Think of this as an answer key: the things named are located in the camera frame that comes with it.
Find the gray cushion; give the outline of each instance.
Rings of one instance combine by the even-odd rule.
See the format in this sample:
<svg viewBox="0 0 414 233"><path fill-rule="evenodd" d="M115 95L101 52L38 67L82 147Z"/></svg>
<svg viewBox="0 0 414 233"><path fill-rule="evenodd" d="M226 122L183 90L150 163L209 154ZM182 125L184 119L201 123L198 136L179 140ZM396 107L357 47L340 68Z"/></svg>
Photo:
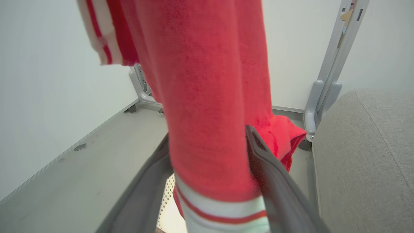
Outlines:
<svg viewBox="0 0 414 233"><path fill-rule="evenodd" d="M320 215L333 233L414 232L414 98L354 90L313 140Z"/></svg>

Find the striped cuff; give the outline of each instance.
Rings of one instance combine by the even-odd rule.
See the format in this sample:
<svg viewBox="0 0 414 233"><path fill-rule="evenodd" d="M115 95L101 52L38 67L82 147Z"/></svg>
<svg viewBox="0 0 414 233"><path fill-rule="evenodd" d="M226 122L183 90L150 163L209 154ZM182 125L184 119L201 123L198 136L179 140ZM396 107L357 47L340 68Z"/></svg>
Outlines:
<svg viewBox="0 0 414 233"><path fill-rule="evenodd" d="M188 232L264 233L269 231L262 196L242 202L217 201L192 190L177 173L175 176Z"/></svg>
<svg viewBox="0 0 414 233"><path fill-rule="evenodd" d="M139 62L121 0L78 0L78 5L102 65L132 66Z"/></svg>

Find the white wall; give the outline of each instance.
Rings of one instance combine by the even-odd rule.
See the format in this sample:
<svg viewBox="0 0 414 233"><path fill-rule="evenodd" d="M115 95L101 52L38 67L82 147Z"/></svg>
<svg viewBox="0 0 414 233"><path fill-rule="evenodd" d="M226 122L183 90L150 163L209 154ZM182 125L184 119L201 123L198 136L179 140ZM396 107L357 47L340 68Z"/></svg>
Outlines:
<svg viewBox="0 0 414 233"><path fill-rule="evenodd" d="M338 81L356 88L414 90L413 0L370 0Z"/></svg>
<svg viewBox="0 0 414 233"><path fill-rule="evenodd" d="M0 200L137 99L100 66L76 1L0 4Z"/></svg>
<svg viewBox="0 0 414 233"><path fill-rule="evenodd" d="M263 0L272 104L304 109L341 0Z"/></svg>

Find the red knit fabric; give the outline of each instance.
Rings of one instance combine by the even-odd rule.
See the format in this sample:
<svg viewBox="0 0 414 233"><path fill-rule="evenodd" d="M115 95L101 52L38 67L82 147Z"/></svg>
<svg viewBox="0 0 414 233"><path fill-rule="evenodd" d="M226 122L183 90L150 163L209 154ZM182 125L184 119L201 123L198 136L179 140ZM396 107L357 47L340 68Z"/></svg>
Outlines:
<svg viewBox="0 0 414 233"><path fill-rule="evenodd" d="M163 104L172 165L189 187L221 201L260 195L248 166L246 124L290 169L305 131L272 113L260 1L107 3L123 55L119 63L139 57Z"/></svg>

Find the gray floor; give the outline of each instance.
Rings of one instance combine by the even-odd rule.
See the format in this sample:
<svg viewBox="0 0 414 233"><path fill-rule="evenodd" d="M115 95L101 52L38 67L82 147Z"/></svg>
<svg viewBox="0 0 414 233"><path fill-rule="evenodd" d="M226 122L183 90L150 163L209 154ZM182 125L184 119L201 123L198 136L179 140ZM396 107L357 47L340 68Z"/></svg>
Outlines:
<svg viewBox="0 0 414 233"><path fill-rule="evenodd" d="M0 232L95 232L136 172L167 133L159 108L120 113L33 177L0 206ZM303 128L301 114L287 115ZM296 150L291 176L316 202L312 153Z"/></svg>

